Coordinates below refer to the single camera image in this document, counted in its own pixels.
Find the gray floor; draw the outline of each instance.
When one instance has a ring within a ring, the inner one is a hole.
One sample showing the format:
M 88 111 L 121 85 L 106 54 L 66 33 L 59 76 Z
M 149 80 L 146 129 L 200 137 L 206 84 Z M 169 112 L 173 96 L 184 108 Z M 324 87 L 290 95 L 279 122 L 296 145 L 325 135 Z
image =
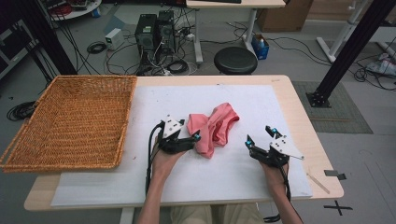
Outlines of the gray floor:
M 94 19 L 89 15 L 71 20 L 68 24 L 78 43 L 81 53 L 93 41 L 104 40 L 104 29 L 117 7 L 109 8 L 105 16 Z M 330 21 L 308 21 L 298 33 L 265 34 L 266 37 L 288 36 L 305 42 L 320 58 L 325 59 L 315 39 L 322 36 L 328 41 L 335 39 L 343 23 Z M 134 32 L 132 24 L 125 29 Z M 235 38 L 234 28 L 224 22 L 207 23 L 202 38 L 225 41 Z M 75 55 L 71 45 L 59 30 L 59 38 L 71 61 Z M 296 81 L 321 81 L 329 66 L 312 62 L 301 52 L 280 49 L 269 41 L 270 51 L 267 60 L 259 61 L 253 75 L 284 74 Z M 293 41 L 279 41 L 283 47 L 306 49 Z M 218 75 L 213 66 L 217 50 L 229 45 L 203 44 L 205 63 L 193 75 Z M 185 46 L 186 60 L 193 63 L 192 44 Z M 369 43 L 359 58 L 375 55 L 382 51 L 375 43 Z M 112 63 L 129 67 L 136 63 L 138 54 L 134 46 L 128 47 L 112 58 Z M 103 74 L 105 53 L 90 55 L 89 62 Z M 351 66 L 354 72 L 358 67 Z M 82 68 L 80 74 L 87 74 Z M 394 79 L 383 79 L 383 84 L 395 88 Z M 396 101 L 395 93 L 384 91 L 365 83 L 359 83 L 348 72 L 342 79 L 347 92 L 363 114 L 374 134 L 318 133 L 335 170 L 346 174 L 343 185 L 345 196 L 338 199 L 340 205 L 353 210 L 342 210 L 340 216 L 335 209 L 325 209 L 323 205 L 335 205 L 333 200 L 294 202 L 305 223 L 395 223 L 396 222 Z M 0 148 L 1 152 L 21 127 L 21 121 L 13 122 L 6 118 L 8 110 L 20 103 L 36 100 L 45 88 L 46 82 L 39 69 L 30 58 L 23 59 L 6 77 L 0 80 Z M 29 212 L 23 208 L 24 200 L 35 181 L 35 174 L 0 174 L 0 224 L 19 223 L 119 223 L 120 209 L 83 211 Z M 274 205 L 261 203 L 264 216 L 275 215 Z M 162 210 L 162 223 L 169 223 L 169 209 Z

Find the gray carpet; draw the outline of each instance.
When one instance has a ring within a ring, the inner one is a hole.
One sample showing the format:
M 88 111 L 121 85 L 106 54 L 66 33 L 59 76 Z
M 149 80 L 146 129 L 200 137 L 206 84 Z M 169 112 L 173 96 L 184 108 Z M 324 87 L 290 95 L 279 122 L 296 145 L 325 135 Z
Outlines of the gray carpet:
M 311 107 L 305 93 L 314 92 L 318 85 L 319 82 L 293 82 L 317 133 L 373 133 L 342 83 L 335 87 L 329 98 L 331 108 Z

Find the pink towel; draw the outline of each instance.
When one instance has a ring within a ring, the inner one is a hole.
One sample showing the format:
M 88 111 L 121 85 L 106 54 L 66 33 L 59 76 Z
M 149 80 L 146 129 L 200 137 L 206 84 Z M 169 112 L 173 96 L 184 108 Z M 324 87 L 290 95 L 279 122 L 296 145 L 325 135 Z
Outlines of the pink towel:
M 224 103 L 213 109 L 212 115 L 190 114 L 187 129 L 190 134 L 200 130 L 201 140 L 196 143 L 199 154 L 212 158 L 215 147 L 224 147 L 228 142 L 228 131 L 239 120 L 233 107 Z

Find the human hand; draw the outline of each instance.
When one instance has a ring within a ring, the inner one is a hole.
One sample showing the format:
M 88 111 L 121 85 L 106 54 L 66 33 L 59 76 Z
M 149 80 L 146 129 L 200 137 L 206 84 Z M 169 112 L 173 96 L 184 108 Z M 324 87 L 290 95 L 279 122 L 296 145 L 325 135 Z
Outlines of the human hand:
M 186 151 L 177 154 L 167 154 L 158 148 L 158 152 L 152 162 L 152 175 L 167 178 L 171 174 L 178 159 L 183 156 L 184 153 L 186 153 Z
M 273 197 L 276 196 L 286 196 L 285 180 L 283 175 L 280 173 L 279 168 L 270 167 L 262 162 L 260 162 L 262 169 L 265 172 L 265 178 L 267 181 L 268 189 Z M 289 164 L 283 166 L 285 174 L 288 174 Z

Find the white paper sheet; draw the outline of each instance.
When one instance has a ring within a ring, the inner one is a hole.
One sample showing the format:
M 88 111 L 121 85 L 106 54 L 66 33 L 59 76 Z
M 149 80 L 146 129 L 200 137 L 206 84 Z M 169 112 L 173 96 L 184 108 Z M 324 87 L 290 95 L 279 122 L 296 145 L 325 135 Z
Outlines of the white paper sheet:
M 52 206 L 142 205 L 148 165 L 149 133 L 169 114 L 185 119 L 189 114 L 210 115 L 228 102 L 239 115 L 229 133 L 229 143 L 217 147 L 212 159 L 188 151 L 179 159 L 163 190 L 163 203 L 227 203 L 270 198 L 265 176 L 245 147 L 247 134 L 256 146 L 268 148 L 265 125 L 290 136 L 271 86 L 168 86 L 137 87 L 131 109 L 121 165 L 108 171 L 62 173 Z M 187 137 L 184 127 L 180 137 Z M 301 162 L 290 158 L 290 187 L 294 198 L 312 191 Z

